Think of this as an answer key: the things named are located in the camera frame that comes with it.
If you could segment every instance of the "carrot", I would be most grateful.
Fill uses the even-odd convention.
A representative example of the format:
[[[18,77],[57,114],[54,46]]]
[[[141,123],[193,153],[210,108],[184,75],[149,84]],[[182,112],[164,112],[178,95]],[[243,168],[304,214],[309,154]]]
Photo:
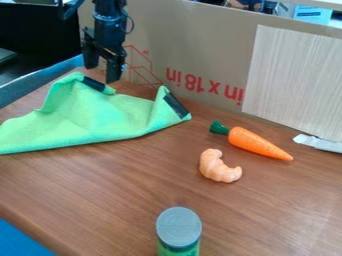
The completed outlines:
[[[214,121],[210,126],[210,132],[228,135],[228,142],[236,147],[281,160],[293,160],[293,157],[284,150],[278,148],[268,140],[241,127],[234,127],[230,131]]]

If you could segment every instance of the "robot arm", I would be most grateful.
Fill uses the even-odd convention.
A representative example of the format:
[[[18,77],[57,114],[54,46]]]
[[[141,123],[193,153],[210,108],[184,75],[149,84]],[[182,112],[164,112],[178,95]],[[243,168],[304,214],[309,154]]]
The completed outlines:
[[[68,19],[83,2],[84,0],[78,0],[67,12],[61,11],[61,18]],[[119,80],[126,68],[127,53],[122,44],[126,34],[134,29],[134,22],[124,9],[127,0],[93,0],[93,3],[95,29],[94,31],[89,28],[84,29],[82,42],[84,65],[87,69],[95,68],[98,66],[99,56],[102,56],[107,60],[106,82],[111,83]],[[127,20],[132,22],[129,32],[127,32]]]

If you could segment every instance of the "cylindrical container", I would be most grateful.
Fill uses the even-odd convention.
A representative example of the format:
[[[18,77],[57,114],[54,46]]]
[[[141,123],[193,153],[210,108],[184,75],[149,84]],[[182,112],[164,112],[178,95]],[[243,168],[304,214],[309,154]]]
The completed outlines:
[[[202,222],[184,207],[163,211],[156,222],[158,256],[199,256]]]

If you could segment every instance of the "toy food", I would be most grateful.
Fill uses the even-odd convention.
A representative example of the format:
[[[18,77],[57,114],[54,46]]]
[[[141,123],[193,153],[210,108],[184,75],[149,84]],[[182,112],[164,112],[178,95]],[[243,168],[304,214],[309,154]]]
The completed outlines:
[[[204,177],[226,183],[240,179],[242,176],[241,167],[229,168],[220,159],[221,157],[222,152],[218,149],[210,148],[201,154],[199,170]]]
[[[281,160],[293,160],[293,157],[268,140],[241,127],[228,129],[218,121],[211,123],[210,132],[228,135],[228,142],[236,147]]]

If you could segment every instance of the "black cable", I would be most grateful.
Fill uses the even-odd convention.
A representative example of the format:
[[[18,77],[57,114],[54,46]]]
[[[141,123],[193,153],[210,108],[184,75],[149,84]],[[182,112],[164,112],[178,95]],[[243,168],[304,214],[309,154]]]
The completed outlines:
[[[126,35],[130,34],[133,32],[134,28],[135,28],[135,23],[134,23],[134,20],[128,15],[128,13],[124,10],[124,9],[121,9],[121,14],[124,16],[124,18],[122,18],[122,20],[124,19],[128,19],[131,21],[132,23],[132,27],[129,31],[127,31],[124,27],[123,27],[123,22],[121,22],[120,24],[120,28],[123,32],[126,33]]]

